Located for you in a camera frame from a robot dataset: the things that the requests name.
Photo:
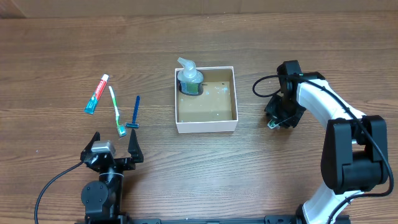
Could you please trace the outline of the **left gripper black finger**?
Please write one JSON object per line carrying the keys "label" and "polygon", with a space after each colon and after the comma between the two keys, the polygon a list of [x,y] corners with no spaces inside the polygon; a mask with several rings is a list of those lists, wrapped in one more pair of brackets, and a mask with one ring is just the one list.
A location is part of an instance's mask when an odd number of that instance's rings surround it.
{"label": "left gripper black finger", "polygon": [[144,162],[144,156],[139,146],[136,131],[134,129],[131,130],[127,151],[130,153],[134,162]]}
{"label": "left gripper black finger", "polygon": [[99,140],[100,140],[100,133],[97,131],[97,132],[95,132],[94,136],[92,137],[90,142],[87,144],[87,146],[83,149],[82,153],[90,152],[94,142],[99,141]]}

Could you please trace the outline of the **green soap bar package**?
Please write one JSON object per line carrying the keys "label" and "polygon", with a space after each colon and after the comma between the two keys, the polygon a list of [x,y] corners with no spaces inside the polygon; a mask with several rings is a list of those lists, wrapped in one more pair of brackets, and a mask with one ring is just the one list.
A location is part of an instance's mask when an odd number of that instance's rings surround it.
{"label": "green soap bar package", "polygon": [[279,124],[275,120],[270,120],[267,124],[270,129],[279,128]]}

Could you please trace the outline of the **blue disposable razor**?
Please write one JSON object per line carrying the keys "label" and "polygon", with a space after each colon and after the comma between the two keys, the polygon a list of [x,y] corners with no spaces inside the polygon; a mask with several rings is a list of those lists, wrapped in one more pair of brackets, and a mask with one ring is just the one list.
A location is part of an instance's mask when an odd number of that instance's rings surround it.
{"label": "blue disposable razor", "polygon": [[125,123],[125,127],[132,128],[132,129],[139,128],[139,124],[136,123],[136,119],[137,119],[137,113],[139,110],[140,100],[141,100],[141,97],[139,95],[137,95],[135,105],[134,105],[134,111],[133,111],[133,115],[132,115],[132,121],[130,123]]}

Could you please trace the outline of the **clear soap pump bottle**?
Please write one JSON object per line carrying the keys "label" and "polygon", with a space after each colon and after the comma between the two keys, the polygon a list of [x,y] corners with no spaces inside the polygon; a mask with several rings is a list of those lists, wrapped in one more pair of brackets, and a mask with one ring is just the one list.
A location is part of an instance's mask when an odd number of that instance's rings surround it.
{"label": "clear soap pump bottle", "polygon": [[177,62],[183,67],[177,74],[180,84],[180,91],[185,95],[199,96],[203,93],[204,77],[197,70],[196,64],[192,60],[179,57]]}

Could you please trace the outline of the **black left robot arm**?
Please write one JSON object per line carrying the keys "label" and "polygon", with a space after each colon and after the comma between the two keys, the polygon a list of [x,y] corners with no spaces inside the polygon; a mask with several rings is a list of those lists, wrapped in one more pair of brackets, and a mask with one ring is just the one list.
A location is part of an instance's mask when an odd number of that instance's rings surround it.
{"label": "black left robot arm", "polygon": [[81,201],[85,206],[85,223],[132,223],[128,213],[121,211],[124,172],[144,162],[135,130],[131,131],[127,149],[129,157],[116,158],[111,141],[101,141],[94,134],[81,152],[80,160],[99,173],[98,180],[84,186]]}

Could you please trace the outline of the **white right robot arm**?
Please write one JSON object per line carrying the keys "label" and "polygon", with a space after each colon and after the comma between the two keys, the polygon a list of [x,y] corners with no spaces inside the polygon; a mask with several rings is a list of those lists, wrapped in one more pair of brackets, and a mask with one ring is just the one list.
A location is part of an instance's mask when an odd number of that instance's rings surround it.
{"label": "white right robot arm", "polygon": [[305,111],[311,112],[326,131],[323,181],[294,215],[268,215],[265,223],[350,223],[341,212],[354,199],[385,197],[394,188],[385,120],[350,106],[323,75],[303,73],[296,60],[279,65],[275,77],[280,88],[264,109],[268,127],[294,128]]}

